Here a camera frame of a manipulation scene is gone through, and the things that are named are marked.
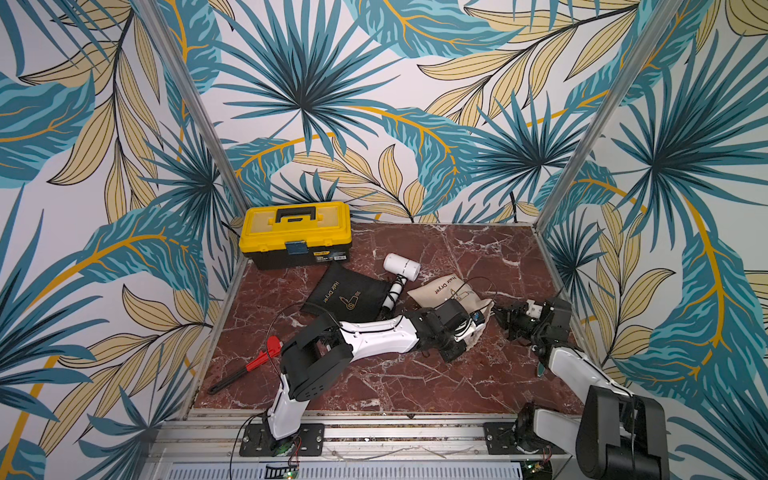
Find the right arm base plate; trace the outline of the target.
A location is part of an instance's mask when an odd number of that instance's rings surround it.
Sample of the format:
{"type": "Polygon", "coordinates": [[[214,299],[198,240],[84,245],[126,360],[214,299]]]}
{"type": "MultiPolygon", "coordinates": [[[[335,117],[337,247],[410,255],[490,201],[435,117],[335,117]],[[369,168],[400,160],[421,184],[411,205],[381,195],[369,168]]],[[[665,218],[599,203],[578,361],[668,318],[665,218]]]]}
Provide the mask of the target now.
{"type": "Polygon", "coordinates": [[[489,455],[564,454],[565,451],[515,422],[486,422],[483,436],[489,455]]]}

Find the red black hand tool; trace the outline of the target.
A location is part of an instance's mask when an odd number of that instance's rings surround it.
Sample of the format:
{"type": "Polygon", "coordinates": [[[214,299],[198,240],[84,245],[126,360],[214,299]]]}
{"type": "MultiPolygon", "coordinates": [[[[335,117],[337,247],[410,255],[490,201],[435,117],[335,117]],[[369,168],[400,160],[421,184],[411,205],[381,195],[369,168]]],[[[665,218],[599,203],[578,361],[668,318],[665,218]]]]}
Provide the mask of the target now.
{"type": "Polygon", "coordinates": [[[256,357],[231,372],[228,376],[212,385],[207,390],[207,393],[209,395],[216,395],[250,372],[260,368],[262,365],[267,363],[272,364],[273,360],[279,357],[282,351],[282,346],[283,344],[277,336],[269,336],[266,340],[264,350],[262,350],[256,357]]]}

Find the yellow black toolbox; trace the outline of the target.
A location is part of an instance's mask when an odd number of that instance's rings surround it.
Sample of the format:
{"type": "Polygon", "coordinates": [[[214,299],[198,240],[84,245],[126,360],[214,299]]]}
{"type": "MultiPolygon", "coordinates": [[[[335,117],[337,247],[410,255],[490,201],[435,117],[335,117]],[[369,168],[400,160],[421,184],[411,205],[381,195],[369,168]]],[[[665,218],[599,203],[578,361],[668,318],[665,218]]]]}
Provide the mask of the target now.
{"type": "Polygon", "coordinates": [[[260,270],[345,262],[352,243],[350,207],[340,201],[255,207],[239,248],[260,270]]]}

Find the beige drawstring dryer bag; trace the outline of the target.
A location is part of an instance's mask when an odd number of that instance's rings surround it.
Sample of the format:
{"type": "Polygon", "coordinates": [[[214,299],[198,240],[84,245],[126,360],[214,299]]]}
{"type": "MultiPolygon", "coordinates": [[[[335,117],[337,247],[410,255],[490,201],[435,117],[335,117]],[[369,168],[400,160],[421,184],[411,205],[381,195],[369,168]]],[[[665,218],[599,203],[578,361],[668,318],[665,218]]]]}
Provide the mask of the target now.
{"type": "Polygon", "coordinates": [[[494,306],[492,299],[481,298],[468,282],[461,280],[456,274],[445,275],[432,280],[427,284],[410,290],[408,295],[422,308],[438,307],[447,300],[455,300],[461,305],[467,316],[471,311],[488,302],[489,305],[484,311],[485,323],[480,325],[480,330],[473,335],[470,349],[477,344],[484,333],[492,307],[494,306]]]}

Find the black drawstring dryer bag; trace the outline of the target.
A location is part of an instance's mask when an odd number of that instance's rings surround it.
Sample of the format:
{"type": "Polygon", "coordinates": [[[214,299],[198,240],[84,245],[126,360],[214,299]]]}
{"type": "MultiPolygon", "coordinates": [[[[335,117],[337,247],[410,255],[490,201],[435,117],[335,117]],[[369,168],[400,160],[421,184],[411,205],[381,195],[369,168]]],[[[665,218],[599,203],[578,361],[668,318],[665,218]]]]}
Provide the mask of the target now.
{"type": "Polygon", "coordinates": [[[332,262],[301,311],[315,316],[330,312],[338,321],[368,323],[377,320],[390,290],[386,281],[348,270],[332,262]]]}

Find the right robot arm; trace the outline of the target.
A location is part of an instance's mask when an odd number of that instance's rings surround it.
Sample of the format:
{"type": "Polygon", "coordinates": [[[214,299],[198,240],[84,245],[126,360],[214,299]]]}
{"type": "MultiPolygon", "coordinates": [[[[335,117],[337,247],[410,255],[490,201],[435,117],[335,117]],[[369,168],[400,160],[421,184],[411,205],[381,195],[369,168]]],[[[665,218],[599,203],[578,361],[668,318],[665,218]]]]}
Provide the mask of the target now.
{"type": "Polygon", "coordinates": [[[666,417],[661,404],[613,380],[570,341],[572,309],[561,298],[496,306],[509,340],[527,344],[546,370],[580,399],[579,419],[527,403],[498,437],[520,452],[557,447],[590,479],[668,479],[666,417]]]}

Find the white hair dryer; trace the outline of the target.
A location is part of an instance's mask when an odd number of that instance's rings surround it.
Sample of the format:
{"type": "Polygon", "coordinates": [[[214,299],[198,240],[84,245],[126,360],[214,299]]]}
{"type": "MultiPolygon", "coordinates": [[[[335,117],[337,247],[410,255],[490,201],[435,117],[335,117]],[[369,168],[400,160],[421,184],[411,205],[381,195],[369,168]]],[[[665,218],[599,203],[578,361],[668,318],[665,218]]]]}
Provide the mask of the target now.
{"type": "Polygon", "coordinates": [[[395,275],[388,293],[382,304],[382,310],[392,311],[402,294],[407,282],[415,281],[420,274],[421,264],[395,253],[388,254],[383,261],[383,268],[395,275]]]}

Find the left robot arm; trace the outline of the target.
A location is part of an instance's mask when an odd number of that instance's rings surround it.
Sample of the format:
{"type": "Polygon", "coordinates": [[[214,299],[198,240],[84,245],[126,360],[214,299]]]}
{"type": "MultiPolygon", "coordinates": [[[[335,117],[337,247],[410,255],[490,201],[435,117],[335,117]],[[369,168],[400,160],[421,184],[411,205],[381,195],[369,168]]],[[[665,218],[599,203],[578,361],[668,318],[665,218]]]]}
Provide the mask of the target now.
{"type": "Polygon", "coordinates": [[[339,321],[330,312],[319,315],[282,348],[279,389],[264,417],[271,441],[293,439],[310,401],[328,391],[351,363],[430,350],[450,363],[485,328],[481,309],[469,313],[455,299],[368,323],[339,321]]]}

